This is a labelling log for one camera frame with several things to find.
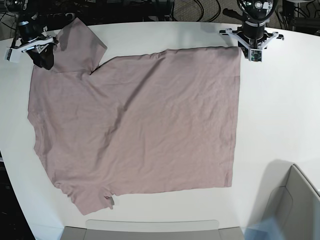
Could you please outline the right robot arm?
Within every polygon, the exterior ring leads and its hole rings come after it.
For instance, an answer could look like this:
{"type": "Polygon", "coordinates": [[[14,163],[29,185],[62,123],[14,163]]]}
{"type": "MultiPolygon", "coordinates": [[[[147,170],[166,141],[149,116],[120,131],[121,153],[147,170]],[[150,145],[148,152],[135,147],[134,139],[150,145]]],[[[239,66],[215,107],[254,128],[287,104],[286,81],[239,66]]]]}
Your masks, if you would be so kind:
{"type": "Polygon", "coordinates": [[[7,12],[15,14],[14,37],[6,49],[4,59],[18,63],[26,53],[39,68],[50,70],[54,65],[54,46],[56,37],[47,34],[47,26],[38,19],[38,0],[5,0],[7,12]]]}

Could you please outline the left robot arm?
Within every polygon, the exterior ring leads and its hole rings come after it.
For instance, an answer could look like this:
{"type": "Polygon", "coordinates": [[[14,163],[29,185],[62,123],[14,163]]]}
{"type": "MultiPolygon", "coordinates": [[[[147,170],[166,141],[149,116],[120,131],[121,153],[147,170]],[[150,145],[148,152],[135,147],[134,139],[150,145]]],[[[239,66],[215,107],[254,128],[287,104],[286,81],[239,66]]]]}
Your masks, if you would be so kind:
{"type": "Polygon", "coordinates": [[[238,0],[237,5],[242,14],[225,8],[222,13],[230,18],[241,21],[236,30],[227,28],[219,33],[238,41],[241,48],[262,50],[274,35],[265,30],[266,23],[276,10],[277,0],[238,0]]]}

